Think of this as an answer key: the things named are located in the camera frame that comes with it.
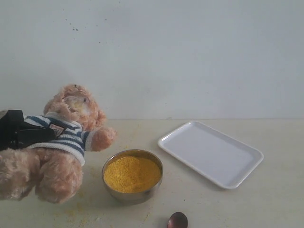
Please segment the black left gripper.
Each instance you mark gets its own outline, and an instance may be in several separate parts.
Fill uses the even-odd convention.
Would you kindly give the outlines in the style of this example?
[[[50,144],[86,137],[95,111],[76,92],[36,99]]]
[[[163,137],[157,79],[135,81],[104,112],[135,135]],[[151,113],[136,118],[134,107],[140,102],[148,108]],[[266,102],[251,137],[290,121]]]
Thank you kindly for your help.
[[[24,122],[21,110],[7,110],[0,118],[0,150],[26,148],[36,143],[55,139],[55,132],[48,128],[20,129]]]

